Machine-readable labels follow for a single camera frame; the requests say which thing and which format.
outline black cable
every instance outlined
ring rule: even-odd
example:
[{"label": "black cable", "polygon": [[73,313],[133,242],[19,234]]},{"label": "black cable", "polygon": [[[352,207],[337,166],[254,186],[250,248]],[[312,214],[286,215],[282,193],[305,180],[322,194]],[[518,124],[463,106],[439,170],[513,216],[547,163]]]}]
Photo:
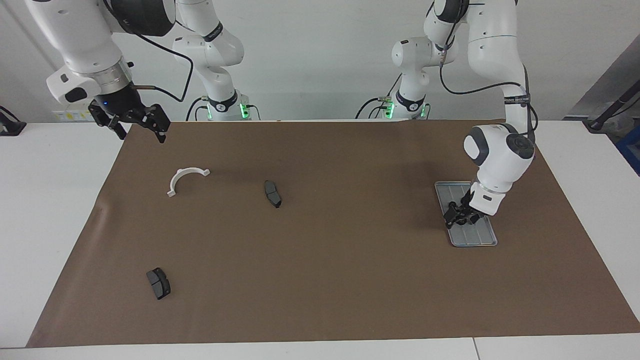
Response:
[{"label": "black cable", "polygon": [[186,84],[184,85],[184,91],[182,92],[182,97],[178,98],[177,96],[171,94],[170,92],[166,91],[165,89],[159,88],[157,86],[153,86],[154,89],[153,90],[157,90],[160,91],[166,95],[169,95],[172,99],[176,100],[177,102],[183,102],[185,97],[187,96],[187,90],[189,90],[189,84],[191,83],[191,76],[193,75],[193,60],[186,55],[180,54],[176,51],[173,51],[167,47],[164,47],[160,44],[158,44],[157,42],[148,39],[147,37],[145,37],[144,35],[142,35],[140,32],[138,32],[137,30],[131,28],[129,25],[127,25],[124,21],[122,21],[121,19],[118,18],[118,16],[116,16],[115,12],[113,11],[113,9],[111,8],[111,5],[109,5],[109,3],[107,3],[107,0],[102,0],[102,2],[104,3],[104,6],[107,8],[107,10],[109,11],[109,13],[120,23],[120,26],[125,29],[126,31],[132,33],[133,35],[136,35],[137,37],[141,38],[142,40],[144,40],[145,42],[159,48],[162,49],[164,51],[166,51],[167,53],[179,56],[183,59],[186,59],[189,62],[189,75],[187,76],[187,81]]},{"label": "black cable", "polygon": [[529,133],[535,133],[536,130],[538,130],[538,124],[540,123],[540,119],[538,118],[538,113],[536,113],[536,109],[534,109],[533,106],[531,106],[531,104],[528,104],[527,107],[528,107],[529,110],[531,110],[531,113],[533,114],[533,117],[536,119],[536,124],[533,125],[531,130],[528,130],[526,133],[520,133],[518,135],[527,135],[528,136]]},{"label": "black cable", "polygon": [[[394,91],[394,88],[398,84],[398,81],[400,81],[401,77],[402,77],[402,72],[400,73],[400,75],[398,75],[396,82],[393,85],[391,85],[391,88],[387,92],[387,97],[391,96],[391,93]],[[380,109],[378,109],[378,112],[376,113],[376,119],[378,118],[378,115],[380,115]]]},{"label": "black cable", "polygon": [[[460,7],[458,8],[458,16],[456,17],[456,22],[454,22],[453,26],[451,27],[451,31],[449,32],[449,36],[447,37],[447,41],[445,41],[445,50],[449,50],[450,46],[453,45],[453,42],[456,40],[456,38],[454,37],[453,40],[451,41],[451,43],[449,43],[449,39],[451,39],[451,36],[453,35],[454,30],[456,29],[456,26],[458,25],[460,20],[464,17],[464,14],[462,14],[463,3],[464,2],[462,0],[460,0]],[[452,91],[444,83],[444,78],[442,77],[442,68],[443,67],[444,67],[444,64],[440,64],[440,82],[441,82],[442,86],[445,88],[445,90],[447,90],[448,92],[450,92],[450,93],[452,93],[454,95],[473,94],[473,93],[485,91],[485,90],[488,90],[488,89],[491,89],[491,88],[497,88],[498,86],[503,86],[503,85],[515,85],[515,86],[518,86],[518,87],[522,88],[521,84],[518,84],[518,83],[515,83],[515,82],[512,82],[512,81],[507,81],[507,82],[504,82],[504,83],[493,84],[493,85],[485,86],[483,88],[478,88],[478,89],[470,90],[470,91],[464,91],[464,92]]]},{"label": "black cable", "polygon": [[198,103],[198,101],[204,101],[202,100],[202,96],[199,96],[197,99],[195,99],[192,103],[191,106],[189,107],[189,111],[187,111],[187,118],[184,121],[189,121],[189,117],[191,116],[191,111],[193,110],[193,108],[196,106],[196,104]]},{"label": "black cable", "polygon": [[633,107],[638,103],[638,101],[640,101],[640,97],[638,97],[638,98],[636,99],[636,101],[634,101],[631,105],[627,106],[627,108],[626,108],[626,109],[624,109],[624,110],[620,110],[619,112],[617,112],[617,113],[615,113],[615,114],[611,115],[611,117],[616,117],[616,116],[618,116],[618,115],[620,115],[620,114],[622,114],[622,113],[626,112],[627,110],[629,110],[629,109],[633,108]]},{"label": "black cable", "polygon": [[367,105],[369,105],[370,103],[375,102],[375,101],[378,101],[377,97],[374,97],[373,99],[367,100],[367,102],[365,102],[364,105],[362,105],[360,107],[360,110],[358,110],[358,113],[356,114],[356,117],[354,119],[357,119],[358,117],[360,117],[360,114],[361,114],[362,110],[364,110],[364,108],[366,108]]},{"label": "black cable", "polygon": [[195,115],[195,116],[196,116],[196,121],[198,121],[198,110],[200,110],[200,109],[205,109],[205,110],[209,111],[209,108],[208,108],[208,107],[206,107],[206,106],[199,106],[199,107],[196,109],[196,115]]},{"label": "black cable", "polygon": [[9,110],[7,110],[7,108],[5,108],[4,106],[0,106],[0,110],[4,111],[7,115],[11,116],[12,118],[14,118],[17,122],[22,122],[20,121],[20,119],[18,119],[12,112],[10,112]]},{"label": "black cable", "polygon": [[262,117],[260,116],[260,109],[258,109],[258,107],[257,107],[256,105],[251,105],[251,104],[249,104],[249,105],[247,105],[246,107],[247,107],[247,108],[254,108],[254,109],[255,109],[255,111],[258,113],[258,120],[259,120],[259,121],[262,121]]},{"label": "black cable", "polygon": [[462,92],[457,92],[457,91],[453,91],[450,88],[447,87],[447,85],[444,83],[444,78],[442,77],[442,68],[440,67],[440,83],[442,84],[442,86],[445,88],[445,90],[447,90],[448,92],[454,94],[454,95],[468,95],[468,94],[473,94],[476,92],[481,92],[481,91],[485,91],[491,88],[497,88],[499,86],[504,86],[504,85],[515,85],[519,88],[522,88],[522,85],[515,83],[513,81],[506,81],[504,83],[497,83],[497,84],[493,84],[493,85],[489,85],[489,86],[485,86],[483,88],[478,88],[475,90],[469,90],[469,91],[462,91]]},{"label": "black cable", "polygon": [[191,30],[191,29],[187,28],[183,23],[179,22],[179,21],[178,21],[178,19],[175,19],[175,23],[176,23],[176,24],[178,24],[178,25],[180,25],[180,26],[182,26],[183,28],[185,28],[185,29],[187,29],[187,30],[191,31],[192,33],[194,33],[194,32],[195,32],[195,31],[193,31],[193,30]]},{"label": "black cable", "polygon": [[387,108],[386,106],[378,106],[377,108],[373,108],[373,110],[371,110],[371,112],[369,113],[369,118],[368,118],[368,119],[371,119],[371,117],[373,116],[373,112],[374,112],[374,111],[376,111],[376,110],[377,110],[377,111],[378,111],[378,114],[379,114],[379,113],[380,113],[380,110],[384,110],[384,109],[386,109],[386,108]]},{"label": "black cable", "polygon": [[424,120],[429,120],[429,115],[431,114],[431,104],[425,104],[425,106],[429,106],[429,111],[427,112],[427,116],[424,118]]},{"label": "black cable", "polygon": [[433,10],[433,5],[435,3],[436,3],[435,1],[431,3],[431,6],[429,6],[429,10],[427,10],[427,15],[425,17],[429,17],[429,13]]}]

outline black band on robot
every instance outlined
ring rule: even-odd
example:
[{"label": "black band on robot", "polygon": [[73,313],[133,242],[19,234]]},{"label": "black band on robot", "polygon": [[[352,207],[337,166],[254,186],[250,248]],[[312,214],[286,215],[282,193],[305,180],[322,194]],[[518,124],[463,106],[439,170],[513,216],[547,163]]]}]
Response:
[{"label": "black band on robot", "polygon": [[234,95],[222,102],[209,99],[209,104],[213,106],[219,113],[226,113],[233,104],[238,100],[238,91],[234,91]]},{"label": "black band on robot", "polygon": [[212,32],[210,32],[207,36],[202,37],[202,38],[203,38],[206,42],[212,42],[213,40],[215,40],[215,39],[218,37],[218,35],[220,35],[220,34],[222,33],[222,30],[223,30],[224,28],[225,28],[225,27],[224,27],[224,26],[222,26],[222,22],[219,22],[219,23],[218,23],[218,26],[216,26],[216,28],[215,28],[215,29],[213,29],[213,31],[212,31]]},{"label": "black band on robot", "polygon": [[531,103],[531,94],[521,95],[521,96],[509,96],[504,98],[505,105],[515,105],[515,104],[530,104]]},{"label": "black band on robot", "polygon": [[426,98],[426,95],[425,97],[422,98],[422,100],[411,101],[409,99],[404,98],[402,95],[400,95],[400,91],[396,92],[396,99],[398,100],[400,105],[404,106],[409,112],[418,111],[422,103],[424,103],[425,98]]}]

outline white plastic bracket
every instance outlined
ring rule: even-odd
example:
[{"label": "white plastic bracket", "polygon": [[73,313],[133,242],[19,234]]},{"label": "white plastic bracket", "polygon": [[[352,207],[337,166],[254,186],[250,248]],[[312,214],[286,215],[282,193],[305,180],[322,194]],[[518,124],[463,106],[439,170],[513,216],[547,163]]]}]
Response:
[{"label": "white plastic bracket", "polygon": [[209,169],[202,170],[201,168],[197,168],[197,167],[179,168],[178,171],[173,176],[173,178],[171,179],[171,183],[169,184],[169,192],[166,194],[169,195],[169,197],[175,196],[175,184],[178,182],[178,180],[180,180],[180,178],[185,176],[186,174],[193,174],[193,173],[198,173],[202,176],[207,176],[211,172],[209,171]]}]

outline green led light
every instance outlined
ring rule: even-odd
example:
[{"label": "green led light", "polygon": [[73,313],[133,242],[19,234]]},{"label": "green led light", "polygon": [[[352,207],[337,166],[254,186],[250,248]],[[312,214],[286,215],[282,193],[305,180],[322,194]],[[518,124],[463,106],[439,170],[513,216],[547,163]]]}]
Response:
[{"label": "green led light", "polygon": [[387,108],[387,112],[385,112],[385,116],[387,119],[392,119],[394,117],[394,110],[396,108],[396,104],[391,103]]},{"label": "green led light", "polygon": [[243,119],[246,119],[249,117],[249,111],[247,111],[246,106],[243,103],[240,103],[240,111],[242,112]]}]

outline white wall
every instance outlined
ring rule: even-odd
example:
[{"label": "white wall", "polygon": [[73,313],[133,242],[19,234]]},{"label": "white wall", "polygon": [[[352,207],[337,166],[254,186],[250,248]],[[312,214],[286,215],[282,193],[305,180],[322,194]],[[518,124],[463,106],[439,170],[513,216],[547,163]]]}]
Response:
[{"label": "white wall", "polygon": [[[42,43],[42,35],[22,0],[0,0],[20,19],[43,48],[48,62],[60,57]],[[428,0],[216,0],[225,27],[244,44],[244,62],[231,67],[236,87],[260,107],[264,119],[351,118],[367,99],[385,95],[398,71],[390,59],[397,40],[421,36]],[[519,47],[529,70],[533,104],[543,119],[561,119],[586,93],[611,63],[640,33],[640,1],[636,0],[520,0]],[[6,26],[2,28],[5,47]],[[466,26],[458,37],[465,44]],[[11,37],[21,30],[12,26]],[[185,34],[176,27],[159,41],[170,46]],[[137,84],[155,84],[175,94],[182,91],[187,69],[173,56],[135,37],[114,35],[133,68]],[[42,106],[47,97],[45,78],[51,73],[35,46],[0,52],[3,72],[15,70],[16,58],[40,56],[44,65],[20,63],[15,75]],[[455,90],[487,85],[469,68],[463,51],[445,68],[447,84]],[[428,101],[434,119],[491,119],[504,116],[500,90],[459,97],[449,95],[430,69],[432,88]],[[0,79],[4,99],[6,84]],[[188,99],[204,93],[194,78]],[[143,93],[145,101],[160,102],[172,119],[182,120],[188,104],[176,104],[162,94]],[[33,100],[13,100],[17,112],[31,111]],[[34,116],[45,120],[45,115]]]},{"label": "white wall", "polygon": [[[14,9],[24,11],[18,14]],[[21,0],[0,0],[0,105],[26,122],[53,121],[51,110],[58,103],[49,94],[45,79],[57,65],[23,31],[17,21],[23,18],[35,26]]]}]

